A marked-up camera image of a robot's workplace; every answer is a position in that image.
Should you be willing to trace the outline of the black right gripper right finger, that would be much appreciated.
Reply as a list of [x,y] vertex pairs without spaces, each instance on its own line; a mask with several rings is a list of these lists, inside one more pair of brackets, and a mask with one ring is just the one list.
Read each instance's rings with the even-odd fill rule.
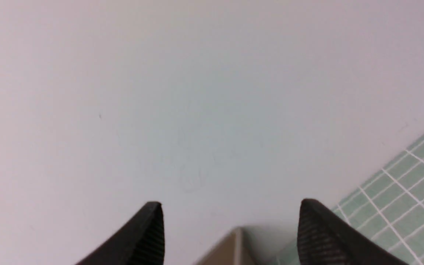
[[300,204],[297,252],[301,265],[405,265],[314,198]]

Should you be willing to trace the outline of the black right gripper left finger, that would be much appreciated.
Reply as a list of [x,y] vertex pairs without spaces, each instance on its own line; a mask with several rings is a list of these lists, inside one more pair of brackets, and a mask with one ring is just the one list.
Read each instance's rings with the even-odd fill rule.
[[163,265],[164,258],[163,209],[150,201],[78,265]]

